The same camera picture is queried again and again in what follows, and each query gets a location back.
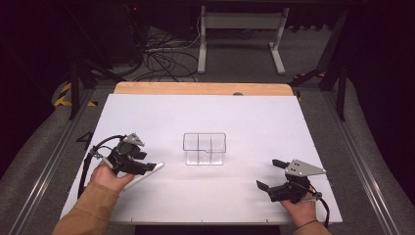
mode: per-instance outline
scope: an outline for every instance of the sleeve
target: sleeve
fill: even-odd
[[[293,235],[331,235],[319,221],[310,222],[294,232]]]
[[[55,226],[54,235],[105,234],[118,194],[89,182],[73,208]]]

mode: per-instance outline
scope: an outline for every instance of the white paper sheet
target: white paper sheet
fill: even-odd
[[[164,167],[121,192],[113,222],[290,223],[284,208],[271,203],[255,181],[271,187],[286,182],[284,170],[273,166],[273,159],[298,159],[323,167],[294,96],[112,94],[91,146],[107,137],[132,132],[146,144],[142,151],[148,156],[143,162],[164,163]],[[226,133],[224,164],[185,165],[185,132]],[[116,143],[106,145],[114,147]],[[93,160],[89,175],[97,164]],[[81,169],[62,215],[76,202]],[[323,193],[330,207],[330,221],[341,222],[326,175],[309,179]],[[321,221],[326,216],[321,203],[317,203],[317,215]]]

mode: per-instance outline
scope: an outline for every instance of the clear plastic box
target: clear plastic box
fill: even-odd
[[[186,165],[223,165],[225,133],[185,133],[183,150]]]

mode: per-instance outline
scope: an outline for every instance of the wire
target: wire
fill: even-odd
[[[157,81],[160,81],[164,77],[169,77],[174,81],[179,81],[177,79],[178,77],[191,76],[193,81],[196,82],[194,74],[198,72],[197,64],[199,60],[189,53],[178,52],[177,50],[187,49],[194,46],[195,44],[198,44],[197,41],[200,39],[200,18],[201,16],[199,16],[197,21],[198,36],[193,41],[183,40],[176,35],[172,35],[166,32],[160,32],[156,34],[149,32],[149,37],[144,43],[144,54],[142,58],[143,65],[149,71],[140,74],[133,80],[141,81],[148,79],[151,81],[152,79],[156,79]],[[178,63],[176,61],[178,56],[185,56],[188,57],[191,61],[195,61],[195,68],[191,70],[183,64]]]
[[[110,141],[110,140],[112,140],[112,139],[122,139],[122,138],[124,138],[124,137],[125,137],[125,135],[115,135],[115,136],[111,136],[111,137],[109,137],[109,138],[107,138],[107,139],[105,139],[105,140],[101,141],[99,144],[97,144],[96,146],[94,146],[92,149],[93,149],[94,151],[97,151],[97,150],[99,150],[99,149],[101,148],[101,146],[102,146],[104,143],[106,143],[106,142],[108,142],[108,141]]]
[[[102,159],[104,156],[102,155],[102,154],[100,154],[99,152],[98,152],[98,150],[100,150],[100,149],[103,149],[103,148],[105,148],[105,149],[109,149],[109,150],[113,150],[112,148],[110,148],[110,147],[108,147],[108,146],[100,146],[96,151],[95,151],[95,154],[92,156],[92,157],[94,157],[94,158],[96,158],[96,159]]]
[[[130,70],[126,70],[126,71],[121,71],[121,72],[117,72],[117,73],[115,73],[115,72],[113,72],[115,75],[118,75],[118,76],[127,76],[127,75],[130,75],[130,74],[132,74],[132,73],[134,73],[135,71],[137,71],[139,68],[141,67],[141,64],[140,63],[137,63],[133,68],[131,68]],[[98,74],[94,74],[95,75],[95,77],[97,77],[97,78],[99,78],[99,79],[101,79],[101,80],[105,80],[105,79],[110,79],[110,78],[108,78],[107,76],[105,76],[105,75],[102,75],[100,72],[98,72],[98,71],[96,71]]]
[[[314,186],[312,186],[312,184],[310,184],[310,187],[313,189],[313,191],[309,190],[309,192],[311,193],[311,195],[314,197],[317,194],[320,194],[320,197],[317,199],[319,201],[321,201],[321,203],[323,204],[324,209],[326,209],[326,220],[324,221],[324,226],[327,228],[329,227],[329,218],[330,218],[330,209],[329,206],[327,205],[326,201],[324,201],[323,198],[321,198],[321,193],[317,192],[317,190],[314,188]]]

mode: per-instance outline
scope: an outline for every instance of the human hand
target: human hand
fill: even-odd
[[[117,177],[104,162],[100,162],[91,175],[92,182],[111,189],[118,194],[133,179],[134,174],[125,174],[123,177]]]
[[[311,194],[307,193],[304,199],[312,199]],[[290,214],[296,227],[301,227],[311,221],[317,220],[315,214],[315,202],[299,202],[293,204],[290,200],[286,200],[281,201],[280,203]]]

